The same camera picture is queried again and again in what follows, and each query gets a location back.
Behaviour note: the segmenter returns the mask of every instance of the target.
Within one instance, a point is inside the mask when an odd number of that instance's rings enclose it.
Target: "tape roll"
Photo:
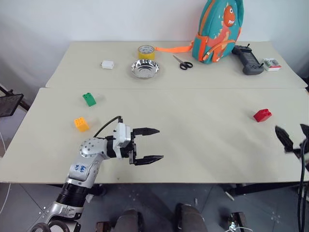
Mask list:
[[[155,59],[155,48],[149,45],[140,46],[138,48],[139,59]]]

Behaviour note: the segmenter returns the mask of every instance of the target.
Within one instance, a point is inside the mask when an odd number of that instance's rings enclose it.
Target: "black remote controller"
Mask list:
[[[264,71],[264,63],[260,64],[252,53],[252,49],[248,46],[236,45],[232,53],[238,55],[243,64],[243,73],[246,75],[258,75]]]

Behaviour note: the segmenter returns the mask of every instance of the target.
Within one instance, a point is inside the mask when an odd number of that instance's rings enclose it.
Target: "lego brick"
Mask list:
[[[84,132],[89,129],[89,126],[83,117],[75,119],[74,124],[76,128],[79,129],[80,132]]]
[[[268,109],[263,109],[259,110],[253,117],[257,122],[264,122],[271,116],[272,114]]]
[[[96,104],[96,100],[94,99],[94,97],[92,96],[91,93],[86,93],[83,95],[83,98],[85,99],[85,101],[87,102],[88,106],[92,106]]]

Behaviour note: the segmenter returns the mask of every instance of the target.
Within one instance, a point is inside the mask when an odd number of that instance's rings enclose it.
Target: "backpack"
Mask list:
[[[162,52],[188,52],[201,62],[218,62],[234,48],[243,22],[242,0],[208,0],[199,20],[195,40],[187,47],[160,48]]]

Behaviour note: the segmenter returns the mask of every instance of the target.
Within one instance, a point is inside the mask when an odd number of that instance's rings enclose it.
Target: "robotic arm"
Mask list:
[[[49,232],[52,231],[51,228],[54,225],[60,226],[66,232],[79,231],[80,225],[75,220],[78,220],[82,215],[86,196],[95,182],[103,160],[129,158],[129,164],[145,165],[163,158],[163,156],[145,156],[142,159],[136,159],[135,136],[151,135],[160,131],[139,128],[133,129],[131,132],[131,128],[123,123],[122,118],[120,116],[117,118],[118,124],[113,135],[105,138],[95,136],[83,141],[79,146],[79,154],[70,167],[61,193],[47,211],[44,223],[36,224],[32,228],[32,232],[39,228]]]

